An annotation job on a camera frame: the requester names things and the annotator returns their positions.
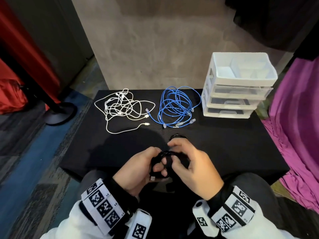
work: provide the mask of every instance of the red fabric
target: red fabric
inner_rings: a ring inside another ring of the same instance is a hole
[[[0,59],[0,114],[19,111],[27,104],[20,84],[22,81]]]
[[[4,0],[0,0],[0,40],[6,50],[22,65],[26,72],[29,73],[55,103],[60,103],[57,99],[60,91],[58,77],[50,67],[49,61],[36,46],[31,36]],[[11,78],[1,79],[0,82],[8,83],[8,80],[12,82]],[[2,83],[1,88],[6,89],[5,87],[8,90],[2,92],[6,94],[15,90],[15,88]]]

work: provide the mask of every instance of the magenta fabric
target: magenta fabric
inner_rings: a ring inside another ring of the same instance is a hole
[[[319,213],[319,58],[293,62],[263,124],[291,169],[281,183]]]

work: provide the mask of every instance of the cable connector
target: cable connector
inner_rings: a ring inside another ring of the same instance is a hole
[[[177,123],[177,124],[175,124],[175,126],[181,126],[181,125],[183,125],[185,122],[179,122],[179,123]]]

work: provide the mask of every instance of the stand base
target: stand base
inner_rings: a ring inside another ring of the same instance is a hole
[[[43,119],[47,125],[62,125],[71,120],[78,110],[76,105],[70,102],[61,102],[58,106],[64,110],[64,113],[57,113],[49,109],[43,114]]]

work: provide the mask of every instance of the black tablecloth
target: black tablecloth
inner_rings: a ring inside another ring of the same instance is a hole
[[[94,101],[114,90],[100,90]],[[157,117],[163,90],[131,90],[136,100],[148,100],[156,104],[151,112]],[[192,90],[184,90],[192,102],[199,101]],[[97,105],[104,110],[104,101]],[[126,117],[114,117],[109,121],[112,132],[136,128],[140,123],[149,122],[139,129],[121,134],[106,131],[104,114],[94,104],[89,108],[82,124],[74,136],[60,167],[73,178],[81,180],[91,169],[118,170],[134,154],[150,147],[167,150],[171,135],[180,133],[188,137],[194,146],[205,151],[217,170],[223,175],[234,172],[253,172],[272,184],[283,176],[289,167],[273,143],[255,112],[249,119],[211,118],[203,116],[202,106],[195,108],[196,122],[183,128],[165,128],[151,118],[131,121]]]

